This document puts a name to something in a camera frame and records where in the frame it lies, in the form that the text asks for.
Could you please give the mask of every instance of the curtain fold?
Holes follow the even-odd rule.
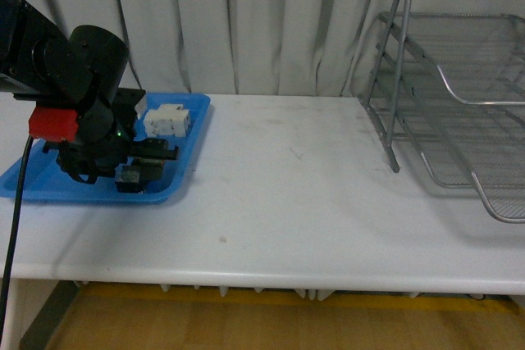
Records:
[[[391,0],[28,0],[64,25],[130,45],[122,86],[148,91],[354,95],[368,89]],[[415,11],[523,14],[522,0],[414,0]]]

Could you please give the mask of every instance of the wire tray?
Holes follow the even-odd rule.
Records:
[[[387,15],[380,19],[386,22]],[[401,16],[394,19],[398,39]],[[411,14],[406,49],[464,104],[525,105],[525,21]]]
[[[390,166],[397,121],[437,184],[474,187],[497,220],[525,223],[525,20],[410,13],[411,0],[401,16],[399,1],[378,17],[380,56],[360,97]],[[377,88],[386,111],[371,103]]]

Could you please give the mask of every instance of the blue tray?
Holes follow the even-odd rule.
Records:
[[[24,186],[24,201],[33,202],[82,202],[82,203],[139,203],[153,204],[167,200],[182,183],[191,153],[199,136],[210,98],[197,93],[147,93],[148,110],[164,103],[183,104],[189,110],[189,133],[184,138],[165,137],[170,148],[178,146],[179,160],[166,161],[164,174],[158,181],[149,182],[143,193],[118,193],[113,178],[98,178],[95,184],[80,184],[62,172],[55,162],[57,151],[43,153],[43,141],[38,141],[30,154]],[[146,138],[145,113],[136,122],[136,140]],[[14,198],[20,169],[19,159],[0,176],[0,197]]]

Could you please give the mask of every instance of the black robotic arm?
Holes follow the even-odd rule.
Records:
[[[118,88],[128,58],[127,46],[107,30],[82,25],[67,39],[25,0],[0,0],[0,91],[36,102],[30,134],[46,140],[45,151],[57,149],[57,164],[82,183],[114,177],[133,157],[139,179],[117,187],[139,192],[162,176],[177,148],[164,139],[134,141],[145,92]]]

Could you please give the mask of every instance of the white table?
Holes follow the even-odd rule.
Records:
[[[0,170],[32,104],[2,97]],[[386,164],[355,98],[212,96],[181,189],[152,206],[25,204],[12,275],[255,288],[525,294],[525,225]],[[0,263],[12,200],[0,199]]]

